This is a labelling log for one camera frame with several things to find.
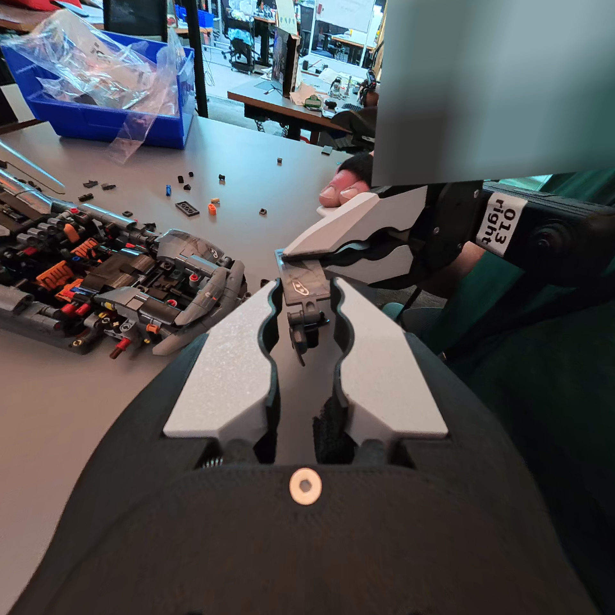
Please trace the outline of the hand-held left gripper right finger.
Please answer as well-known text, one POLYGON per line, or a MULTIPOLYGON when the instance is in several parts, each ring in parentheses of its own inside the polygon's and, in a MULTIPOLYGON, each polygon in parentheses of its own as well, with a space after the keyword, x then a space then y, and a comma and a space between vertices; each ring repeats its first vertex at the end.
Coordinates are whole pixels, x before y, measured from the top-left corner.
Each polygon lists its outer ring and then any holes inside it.
POLYGON ((446 439, 449 429, 403 329, 340 277, 332 279, 332 311, 342 433, 357 446, 380 442, 386 454, 401 440, 446 439))

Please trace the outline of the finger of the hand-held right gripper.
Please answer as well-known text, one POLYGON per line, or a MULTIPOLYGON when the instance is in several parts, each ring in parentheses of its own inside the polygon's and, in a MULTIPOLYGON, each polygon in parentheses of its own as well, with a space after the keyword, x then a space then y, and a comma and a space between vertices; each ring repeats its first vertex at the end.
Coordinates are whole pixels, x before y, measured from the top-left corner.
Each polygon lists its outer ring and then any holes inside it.
POLYGON ((412 262, 410 247, 402 241, 351 242, 325 258, 325 276, 369 287, 410 287, 412 262))
POLYGON ((407 231, 425 208, 427 189, 421 186, 392 196, 360 193, 305 230, 284 248, 282 257, 320 258, 346 244, 365 242, 382 230, 407 231))

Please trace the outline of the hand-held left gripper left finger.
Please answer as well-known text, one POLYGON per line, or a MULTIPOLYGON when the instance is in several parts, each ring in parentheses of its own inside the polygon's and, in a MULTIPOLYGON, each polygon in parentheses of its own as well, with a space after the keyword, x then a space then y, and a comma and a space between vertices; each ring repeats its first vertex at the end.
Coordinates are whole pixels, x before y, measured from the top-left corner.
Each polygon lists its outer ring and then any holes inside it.
POLYGON ((205 335, 164 426, 169 438, 241 440, 274 459, 281 416, 278 369, 281 280, 267 282, 205 335))

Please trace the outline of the grey toy brick car model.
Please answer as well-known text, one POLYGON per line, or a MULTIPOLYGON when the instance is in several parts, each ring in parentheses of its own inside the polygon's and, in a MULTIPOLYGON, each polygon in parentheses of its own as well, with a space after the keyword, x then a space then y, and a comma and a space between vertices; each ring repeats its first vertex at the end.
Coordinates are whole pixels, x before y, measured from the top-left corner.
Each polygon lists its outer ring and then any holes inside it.
POLYGON ((211 242, 77 202, 1 161, 1 330, 76 354, 108 336, 167 356, 250 298, 245 266, 211 242))

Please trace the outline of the person's right forearm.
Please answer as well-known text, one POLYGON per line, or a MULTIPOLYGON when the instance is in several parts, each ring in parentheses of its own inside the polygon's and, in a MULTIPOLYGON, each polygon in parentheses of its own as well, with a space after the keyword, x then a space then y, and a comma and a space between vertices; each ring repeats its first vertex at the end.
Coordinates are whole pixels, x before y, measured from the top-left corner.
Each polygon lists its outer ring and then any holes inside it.
POLYGON ((485 252, 478 245, 466 242, 459 256, 451 264, 422 281, 419 288, 433 296, 450 299, 485 252))

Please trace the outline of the person's right hand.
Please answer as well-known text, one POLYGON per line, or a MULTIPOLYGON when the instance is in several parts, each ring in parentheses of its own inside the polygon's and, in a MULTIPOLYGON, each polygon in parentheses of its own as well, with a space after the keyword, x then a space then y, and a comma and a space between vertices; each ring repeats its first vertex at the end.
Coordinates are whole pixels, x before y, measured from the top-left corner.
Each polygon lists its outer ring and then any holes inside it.
POLYGON ((336 208, 370 189, 370 183, 362 180, 353 171, 339 170, 321 190, 319 204, 325 208, 336 208))

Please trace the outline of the wooden-edged office desk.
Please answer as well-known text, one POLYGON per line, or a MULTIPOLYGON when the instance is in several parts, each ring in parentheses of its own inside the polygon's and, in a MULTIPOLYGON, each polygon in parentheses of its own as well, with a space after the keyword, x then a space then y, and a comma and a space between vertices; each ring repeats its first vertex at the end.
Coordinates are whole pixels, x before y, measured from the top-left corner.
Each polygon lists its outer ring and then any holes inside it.
POLYGON ((309 132, 310 144, 317 145, 321 133, 351 135, 350 131, 333 123, 321 111, 311 111, 294 104, 278 91, 270 81, 260 79, 247 82, 227 91, 227 98, 244 106, 244 116, 264 122, 271 120, 287 128, 287 138, 301 140, 302 131, 309 132))

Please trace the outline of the person's green shirt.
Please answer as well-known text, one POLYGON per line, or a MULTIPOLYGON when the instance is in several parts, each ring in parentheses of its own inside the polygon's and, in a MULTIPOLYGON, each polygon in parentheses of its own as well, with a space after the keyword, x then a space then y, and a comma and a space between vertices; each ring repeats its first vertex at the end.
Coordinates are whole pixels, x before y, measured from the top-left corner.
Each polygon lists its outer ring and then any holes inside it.
POLYGON ((614 287, 573 293, 485 252, 419 336, 505 428, 580 580, 614 614, 614 287))

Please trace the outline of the small dark cardboard box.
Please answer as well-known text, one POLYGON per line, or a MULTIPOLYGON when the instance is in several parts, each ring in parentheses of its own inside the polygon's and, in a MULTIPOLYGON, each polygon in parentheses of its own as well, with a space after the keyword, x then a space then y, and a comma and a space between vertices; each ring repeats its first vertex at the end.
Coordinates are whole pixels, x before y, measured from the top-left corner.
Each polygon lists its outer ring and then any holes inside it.
POLYGON ((284 98, 295 90, 300 50, 300 36, 275 28, 271 82, 284 98))

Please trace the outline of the whiteboard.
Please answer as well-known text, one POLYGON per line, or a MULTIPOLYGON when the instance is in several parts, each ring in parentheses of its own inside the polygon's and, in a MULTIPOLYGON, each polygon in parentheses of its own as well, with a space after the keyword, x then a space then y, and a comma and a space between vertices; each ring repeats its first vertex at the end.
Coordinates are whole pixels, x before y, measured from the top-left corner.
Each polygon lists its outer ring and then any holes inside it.
POLYGON ((346 29, 366 31, 374 1, 315 1, 317 19, 346 29))

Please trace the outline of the white poster board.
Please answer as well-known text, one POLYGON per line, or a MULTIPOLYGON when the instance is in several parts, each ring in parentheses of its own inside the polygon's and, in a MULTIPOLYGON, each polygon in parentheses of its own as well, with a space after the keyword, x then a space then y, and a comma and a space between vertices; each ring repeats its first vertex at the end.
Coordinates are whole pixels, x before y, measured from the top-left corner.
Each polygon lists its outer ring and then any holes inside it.
POLYGON ((275 1, 275 6, 276 27, 291 35, 297 35, 298 24, 295 11, 295 2, 292 0, 277 0, 275 1))

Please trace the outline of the black office chair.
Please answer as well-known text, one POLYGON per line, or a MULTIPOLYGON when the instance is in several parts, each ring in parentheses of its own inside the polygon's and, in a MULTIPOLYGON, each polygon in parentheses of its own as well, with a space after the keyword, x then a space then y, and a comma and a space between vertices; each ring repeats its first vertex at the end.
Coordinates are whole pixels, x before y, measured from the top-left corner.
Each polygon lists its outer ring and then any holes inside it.
POLYGON ((103 1, 103 29, 167 42, 166 1, 103 1))

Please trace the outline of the blue bin with bags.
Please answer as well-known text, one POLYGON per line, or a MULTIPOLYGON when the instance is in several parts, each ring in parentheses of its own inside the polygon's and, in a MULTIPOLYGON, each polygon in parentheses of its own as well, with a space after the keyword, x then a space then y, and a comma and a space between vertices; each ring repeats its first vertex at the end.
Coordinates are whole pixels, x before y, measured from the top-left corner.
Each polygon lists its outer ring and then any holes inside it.
POLYGON ((56 76, 39 79, 48 96, 129 112, 117 137, 108 142, 111 156, 124 163, 145 145, 158 116, 180 114, 177 77, 186 54, 177 34, 167 33, 166 43, 108 33, 60 10, 31 33, 1 45, 56 76))

